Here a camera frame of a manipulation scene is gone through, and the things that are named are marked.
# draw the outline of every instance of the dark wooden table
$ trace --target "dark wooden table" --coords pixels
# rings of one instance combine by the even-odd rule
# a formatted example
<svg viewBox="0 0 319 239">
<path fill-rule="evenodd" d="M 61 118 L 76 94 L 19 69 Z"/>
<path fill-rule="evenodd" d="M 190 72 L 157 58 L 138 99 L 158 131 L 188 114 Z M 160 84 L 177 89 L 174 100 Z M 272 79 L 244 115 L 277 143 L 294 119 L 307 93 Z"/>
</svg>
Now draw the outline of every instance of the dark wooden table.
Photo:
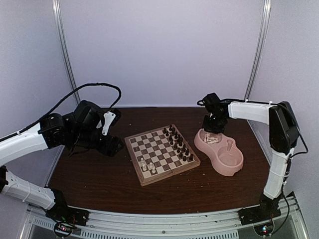
<svg viewBox="0 0 319 239">
<path fill-rule="evenodd" d="M 49 187 L 61 190 L 71 206 L 120 213 L 176 214 L 212 212 L 259 203 L 269 165 L 245 120 L 229 120 L 225 135 L 236 140 L 244 167 L 233 177 L 218 174 L 193 139 L 206 114 L 203 108 L 120 109 L 110 134 L 119 137 L 175 124 L 201 160 L 195 169 L 140 186 L 127 149 L 115 157 L 95 150 L 68 157 L 63 152 Z"/>
</svg>

